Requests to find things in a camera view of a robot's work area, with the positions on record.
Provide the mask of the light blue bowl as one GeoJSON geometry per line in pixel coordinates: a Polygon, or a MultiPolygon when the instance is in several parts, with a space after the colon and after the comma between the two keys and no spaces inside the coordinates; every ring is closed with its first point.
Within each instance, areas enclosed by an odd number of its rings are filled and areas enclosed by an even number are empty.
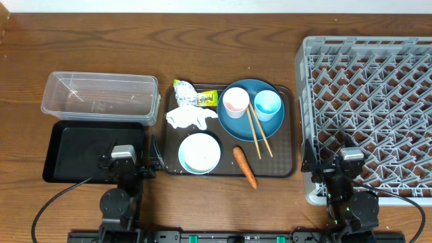
{"type": "Polygon", "coordinates": [[[218,141],[206,133],[187,136],[179,146],[180,165],[189,173],[202,175],[211,172],[219,163],[221,147],[218,141]]]}

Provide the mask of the white tissue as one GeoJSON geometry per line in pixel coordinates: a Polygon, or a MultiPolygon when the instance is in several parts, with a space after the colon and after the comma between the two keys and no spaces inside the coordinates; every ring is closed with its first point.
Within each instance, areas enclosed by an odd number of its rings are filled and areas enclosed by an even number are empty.
{"type": "Polygon", "coordinates": [[[206,118],[218,118],[215,111],[203,109],[192,105],[184,105],[175,108],[166,114],[166,120],[176,128],[187,128],[195,125],[199,130],[206,130],[206,118]]]}

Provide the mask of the foil and green wrapper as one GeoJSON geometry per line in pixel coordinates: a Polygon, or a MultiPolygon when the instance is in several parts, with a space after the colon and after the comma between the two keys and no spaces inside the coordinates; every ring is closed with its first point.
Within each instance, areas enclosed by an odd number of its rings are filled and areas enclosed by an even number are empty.
{"type": "Polygon", "coordinates": [[[174,80],[173,87],[179,106],[216,107],[219,102],[219,94],[216,90],[198,92],[191,83],[183,80],[174,80]]]}

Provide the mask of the orange carrot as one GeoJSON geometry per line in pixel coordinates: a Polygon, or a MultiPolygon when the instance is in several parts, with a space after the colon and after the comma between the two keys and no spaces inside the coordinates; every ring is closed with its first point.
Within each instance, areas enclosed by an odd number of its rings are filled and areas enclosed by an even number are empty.
{"type": "Polygon", "coordinates": [[[239,146],[236,146],[233,148],[233,154],[235,160],[237,161],[240,169],[246,176],[250,185],[256,190],[258,188],[258,184],[251,168],[248,165],[248,161],[246,160],[246,156],[244,155],[243,150],[239,146]]]}

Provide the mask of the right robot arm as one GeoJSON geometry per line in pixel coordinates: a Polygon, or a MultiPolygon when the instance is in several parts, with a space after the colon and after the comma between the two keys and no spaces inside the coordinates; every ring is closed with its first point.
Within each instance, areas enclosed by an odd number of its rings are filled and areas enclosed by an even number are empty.
{"type": "Polygon", "coordinates": [[[321,235],[320,242],[358,242],[373,237],[371,230],[379,225],[379,199],[369,191],[356,192],[354,179],[362,173],[366,156],[349,136],[339,156],[318,161],[311,142],[304,143],[301,172],[311,174],[312,183],[323,183],[327,189],[326,205],[335,225],[321,235]],[[360,234],[351,237],[349,234],[360,234]]]}

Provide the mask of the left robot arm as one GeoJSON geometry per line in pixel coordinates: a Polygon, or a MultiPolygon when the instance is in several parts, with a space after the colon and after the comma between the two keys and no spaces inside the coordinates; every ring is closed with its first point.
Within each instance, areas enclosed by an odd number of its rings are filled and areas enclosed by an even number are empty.
{"type": "Polygon", "coordinates": [[[116,142],[99,157],[98,167],[117,186],[101,197],[102,224],[95,242],[156,242],[155,234],[140,223],[143,181],[156,178],[164,166],[156,136],[151,136],[149,164],[139,166],[137,159],[132,145],[116,142]]]}

